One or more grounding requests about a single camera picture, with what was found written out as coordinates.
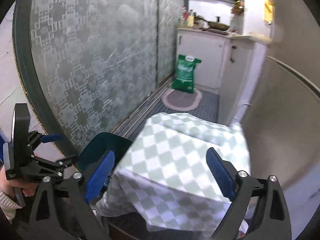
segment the green rice bag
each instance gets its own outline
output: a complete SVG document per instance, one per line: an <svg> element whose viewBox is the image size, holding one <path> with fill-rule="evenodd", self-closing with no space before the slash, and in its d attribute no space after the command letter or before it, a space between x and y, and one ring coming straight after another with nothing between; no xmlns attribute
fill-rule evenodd
<svg viewBox="0 0 320 240"><path fill-rule="evenodd" d="M202 60L179 54L173 89L193 93L193 70Z"/></svg>

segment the human hand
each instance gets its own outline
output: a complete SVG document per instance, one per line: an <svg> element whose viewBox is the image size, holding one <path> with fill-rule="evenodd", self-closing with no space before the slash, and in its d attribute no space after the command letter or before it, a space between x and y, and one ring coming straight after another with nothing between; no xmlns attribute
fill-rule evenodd
<svg viewBox="0 0 320 240"><path fill-rule="evenodd" d="M23 179L7 180L4 166L0 170L0 189L12 200L15 199L13 187L20 187L26 197L32 197L36 192L37 186L38 184L25 182Z"/></svg>

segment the yellow towel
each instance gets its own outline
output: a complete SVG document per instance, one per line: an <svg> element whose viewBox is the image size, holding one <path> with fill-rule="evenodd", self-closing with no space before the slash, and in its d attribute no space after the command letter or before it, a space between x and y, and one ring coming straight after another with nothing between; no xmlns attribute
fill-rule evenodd
<svg viewBox="0 0 320 240"><path fill-rule="evenodd" d="M264 14L263 20L266 22L272 21L273 19L273 5L269 0L264 0Z"/></svg>

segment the table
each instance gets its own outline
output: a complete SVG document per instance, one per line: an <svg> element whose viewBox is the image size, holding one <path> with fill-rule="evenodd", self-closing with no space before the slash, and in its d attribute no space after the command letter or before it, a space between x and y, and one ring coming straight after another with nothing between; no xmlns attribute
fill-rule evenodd
<svg viewBox="0 0 320 240"><path fill-rule="evenodd" d="M97 213L115 217L138 212L150 231L214 232L230 201L206 164L210 147L238 171L250 173L240 124L227 127L187 113L153 115L115 168Z"/></svg>

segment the countertop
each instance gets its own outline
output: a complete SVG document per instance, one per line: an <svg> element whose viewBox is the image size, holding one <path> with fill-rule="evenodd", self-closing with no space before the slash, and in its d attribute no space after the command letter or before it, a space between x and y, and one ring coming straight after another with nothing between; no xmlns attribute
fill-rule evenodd
<svg viewBox="0 0 320 240"><path fill-rule="evenodd" d="M226 38L226 39L234 39L234 40L235 39L237 39L237 40L238 39L246 39L246 40L261 43L266 46L268 46L272 42L272 39L270 39L264 35L259 35L259 34L255 34L255 33L250 33L249 35L241 35L241 34L236 34L236 33L232 33L229 35L223 35L220 33L213 33L213 32L208 32L208 31L203 31L203 30L196 30L196 29L192 29L192 28L178 28L178 30L179 31L204 33L207 35L215 35L215 36L219 36L219 37Z"/></svg>

